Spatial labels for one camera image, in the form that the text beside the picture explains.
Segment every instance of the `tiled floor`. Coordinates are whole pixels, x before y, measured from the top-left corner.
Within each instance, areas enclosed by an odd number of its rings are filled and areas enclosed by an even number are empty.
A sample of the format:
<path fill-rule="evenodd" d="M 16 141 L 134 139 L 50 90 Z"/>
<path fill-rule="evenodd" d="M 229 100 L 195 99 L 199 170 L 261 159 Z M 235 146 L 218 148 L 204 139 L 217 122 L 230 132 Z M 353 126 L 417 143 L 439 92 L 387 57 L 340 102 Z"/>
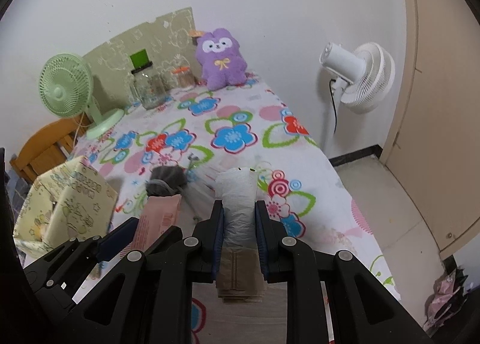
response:
<path fill-rule="evenodd" d="M 438 247 L 399 182 L 376 157 L 336 168 L 362 211 L 397 284 L 402 305 L 423 325 L 425 304 L 443 274 Z"/>

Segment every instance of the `gray cloth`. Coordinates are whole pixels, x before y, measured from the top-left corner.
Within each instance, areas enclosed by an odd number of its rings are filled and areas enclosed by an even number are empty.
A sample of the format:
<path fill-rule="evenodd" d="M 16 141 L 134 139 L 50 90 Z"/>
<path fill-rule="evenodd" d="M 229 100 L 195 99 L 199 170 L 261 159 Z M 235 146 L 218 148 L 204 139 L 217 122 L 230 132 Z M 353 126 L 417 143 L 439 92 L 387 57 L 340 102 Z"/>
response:
<path fill-rule="evenodd" d="M 185 184 L 187 177 L 182 167 L 162 165 L 152 170 L 150 180 L 146 183 L 146 191 L 149 197 L 169 197 L 179 194 Z"/>

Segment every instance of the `chair backrest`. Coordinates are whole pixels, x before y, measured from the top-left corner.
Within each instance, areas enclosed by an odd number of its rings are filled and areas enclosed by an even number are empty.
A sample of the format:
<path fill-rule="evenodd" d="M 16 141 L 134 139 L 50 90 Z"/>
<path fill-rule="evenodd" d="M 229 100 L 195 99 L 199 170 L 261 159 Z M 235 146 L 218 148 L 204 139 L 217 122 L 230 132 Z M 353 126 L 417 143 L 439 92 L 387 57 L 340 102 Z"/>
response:
<path fill-rule="evenodd" d="M 30 183 L 37 176 L 62 164 L 67 159 L 67 153 L 74 149 L 74 134 L 80 123 L 80 117 L 62 119 L 43 127 L 35 133 L 23 146 L 16 159 L 10 161 L 11 167 L 18 176 Z M 88 118 L 83 117 L 82 125 L 89 124 Z M 85 134 L 85 128 L 78 128 L 77 137 Z"/>

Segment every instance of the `purple plush toy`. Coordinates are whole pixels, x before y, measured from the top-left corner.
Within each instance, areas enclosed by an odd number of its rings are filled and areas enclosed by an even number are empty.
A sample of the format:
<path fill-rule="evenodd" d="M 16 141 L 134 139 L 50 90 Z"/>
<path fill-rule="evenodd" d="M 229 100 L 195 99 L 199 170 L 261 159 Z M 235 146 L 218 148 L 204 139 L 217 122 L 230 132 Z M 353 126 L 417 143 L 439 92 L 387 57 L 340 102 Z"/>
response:
<path fill-rule="evenodd" d="M 202 79 L 209 90 L 246 82 L 247 63 L 240 54 L 240 45 L 227 29 L 205 33 L 198 41 L 196 58 L 202 65 Z"/>

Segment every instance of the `plush toy eye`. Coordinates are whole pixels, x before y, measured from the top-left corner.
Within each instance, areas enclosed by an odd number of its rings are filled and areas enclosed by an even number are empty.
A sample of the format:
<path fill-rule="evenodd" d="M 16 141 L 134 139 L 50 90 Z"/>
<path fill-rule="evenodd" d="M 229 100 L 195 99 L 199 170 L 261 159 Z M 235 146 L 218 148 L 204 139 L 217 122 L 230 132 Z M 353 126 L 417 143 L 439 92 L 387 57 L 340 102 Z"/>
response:
<path fill-rule="evenodd" d="M 211 52 L 213 50 L 215 43 L 212 40 L 205 40 L 202 44 L 202 50 L 205 53 Z"/>
<path fill-rule="evenodd" d="M 222 37 L 219 39 L 220 44 L 225 45 L 225 48 L 230 48 L 232 46 L 232 40 L 228 37 Z"/>

